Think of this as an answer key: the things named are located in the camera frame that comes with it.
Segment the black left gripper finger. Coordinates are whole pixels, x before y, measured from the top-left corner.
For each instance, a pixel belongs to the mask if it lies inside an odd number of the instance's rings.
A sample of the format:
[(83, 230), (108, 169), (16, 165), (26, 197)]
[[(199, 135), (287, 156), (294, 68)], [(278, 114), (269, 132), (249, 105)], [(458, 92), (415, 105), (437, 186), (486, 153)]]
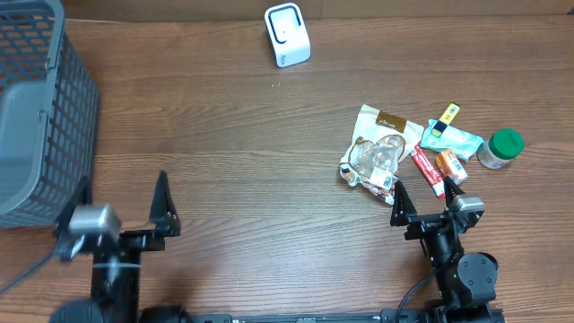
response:
[(162, 170), (156, 181), (149, 221), (162, 236), (179, 236), (181, 223), (172, 200), (168, 174)]
[(59, 237), (64, 231), (67, 230), (69, 223), (72, 219), (74, 210), (77, 206), (91, 205), (91, 204), (92, 204), (91, 180), (88, 177), (83, 176), (81, 177), (70, 199), (64, 205), (62, 211), (55, 220), (54, 236)]

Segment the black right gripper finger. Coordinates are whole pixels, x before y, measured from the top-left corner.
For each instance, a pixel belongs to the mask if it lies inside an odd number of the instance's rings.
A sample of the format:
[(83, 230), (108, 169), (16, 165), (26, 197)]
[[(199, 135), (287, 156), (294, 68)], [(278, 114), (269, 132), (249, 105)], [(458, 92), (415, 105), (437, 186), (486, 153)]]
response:
[(464, 190), (461, 189), (458, 184), (456, 184), (455, 181), (449, 176), (446, 176), (443, 179), (443, 183), (446, 207), (450, 207), (456, 196), (464, 194)]
[(390, 225), (395, 227), (406, 226), (416, 216), (416, 208), (414, 207), (404, 184), (398, 180), (395, 183), (394, 204), (390, 218)]

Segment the red snack stick packet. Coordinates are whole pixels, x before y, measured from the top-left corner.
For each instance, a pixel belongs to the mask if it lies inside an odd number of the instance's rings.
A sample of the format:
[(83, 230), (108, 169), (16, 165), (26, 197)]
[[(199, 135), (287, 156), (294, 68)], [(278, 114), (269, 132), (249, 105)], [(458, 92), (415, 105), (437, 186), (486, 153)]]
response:
[(429, 183), (438, 199), (445, 197), (444, 180), (440, 172), (431, 163), (422, 147), (417, 144), (410, 153), (414, 164)]

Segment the orange tissue pack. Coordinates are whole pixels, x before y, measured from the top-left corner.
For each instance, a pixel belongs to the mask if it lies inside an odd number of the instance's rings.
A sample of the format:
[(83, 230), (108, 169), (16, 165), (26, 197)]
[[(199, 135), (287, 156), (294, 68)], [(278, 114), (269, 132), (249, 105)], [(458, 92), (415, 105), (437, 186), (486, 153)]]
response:
[(444, 177), (450, 177), (456, 184), (467, 180), (468, 175), (451, 149), (440, 152), (435, 162)]

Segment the teal tissue pack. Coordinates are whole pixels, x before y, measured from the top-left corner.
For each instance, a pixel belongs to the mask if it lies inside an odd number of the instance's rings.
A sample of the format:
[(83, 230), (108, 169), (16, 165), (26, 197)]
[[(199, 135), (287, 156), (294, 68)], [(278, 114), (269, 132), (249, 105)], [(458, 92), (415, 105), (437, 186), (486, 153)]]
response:
[(438, 121), (429, 119), (428, 123), (429, 126), (424, 130), (420, 141), (422, 148), (431, 149), (437, 153), (450, 149), (458, 159), (469, 162), (484, 142), (478, 135), (451, 126), (446, 127), (440, 136), (436, 136), (432, 133), (432, 129)]

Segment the instant noodle cup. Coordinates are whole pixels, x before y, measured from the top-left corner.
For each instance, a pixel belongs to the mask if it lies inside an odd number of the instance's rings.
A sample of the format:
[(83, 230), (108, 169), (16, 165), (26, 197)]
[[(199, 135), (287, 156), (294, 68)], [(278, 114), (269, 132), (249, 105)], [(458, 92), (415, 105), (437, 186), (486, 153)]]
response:
[(477, 150), (479, 162), (489, 169), (500, 169), (517, 158), (525, 148), (523, 136), (511, 128), (492, 134)]

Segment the brown snack pouch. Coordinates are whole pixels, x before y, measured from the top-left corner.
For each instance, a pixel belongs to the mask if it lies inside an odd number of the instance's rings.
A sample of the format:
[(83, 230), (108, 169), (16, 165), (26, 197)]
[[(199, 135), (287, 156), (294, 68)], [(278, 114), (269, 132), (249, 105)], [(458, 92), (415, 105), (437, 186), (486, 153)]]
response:
[(423, 131), (410, 120), (362, 105), (352, 143), (339, 163), (341, 177), (392, 205), (399, 163), (421, 141)]

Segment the yellow highlighter marker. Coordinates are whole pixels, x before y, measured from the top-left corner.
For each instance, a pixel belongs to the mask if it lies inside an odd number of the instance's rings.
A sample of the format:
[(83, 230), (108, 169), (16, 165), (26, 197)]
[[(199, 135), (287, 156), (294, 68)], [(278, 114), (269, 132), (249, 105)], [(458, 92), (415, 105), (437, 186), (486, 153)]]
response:
[(459, 110), (460, 106), (455, 102), (451, 102), (431, 129), (431, 133), (436, 137), (440, 137), (457, 116)]

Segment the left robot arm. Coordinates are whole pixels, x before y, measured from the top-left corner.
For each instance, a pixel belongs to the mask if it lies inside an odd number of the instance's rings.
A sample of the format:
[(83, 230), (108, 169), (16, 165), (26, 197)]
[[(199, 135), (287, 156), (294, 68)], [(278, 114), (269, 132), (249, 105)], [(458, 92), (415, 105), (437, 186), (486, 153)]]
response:
[(183, 306), (154, 306), (141, 310), (140, 276), (144, 252), (165, 250), (165, 240), (178, 237), (181, 224), (170, 194), (169, 178), (159, 173), (152, 197), (151, 229), (122, 230), (114, 208), (91, 203), (91, 181), (81, 179), (56, 220), (55, 255), (69, 262), (93, 256), (91, 294), (69, 301), (50, 317), (54, 323), (189, 322)]

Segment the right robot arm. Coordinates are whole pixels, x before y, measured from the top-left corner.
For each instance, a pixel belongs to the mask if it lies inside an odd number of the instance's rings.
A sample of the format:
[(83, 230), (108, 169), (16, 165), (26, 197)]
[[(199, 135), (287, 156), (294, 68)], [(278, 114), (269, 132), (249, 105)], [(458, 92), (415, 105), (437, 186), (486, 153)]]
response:
[[(505, 320), (502, 310), (493, 310), (496, 298), (498, 261), (489, 253), (466, 253), (460, 235), (473, 228), (484, 213), (483, 200), (465, 193), (450, 178), (443, 180), (446, 207), (439, 214), (419, 215), (404, 184), (395, 184), (390, 224), (405, 227), (404, 238), (417, 240), (431, 271), (413, 286), (395, 312), (383, 310), (384, 322), (492, 323)], [(434, 279), (439, 298), (423, 309), (406, 310), (405, 304), (422, 286)]]

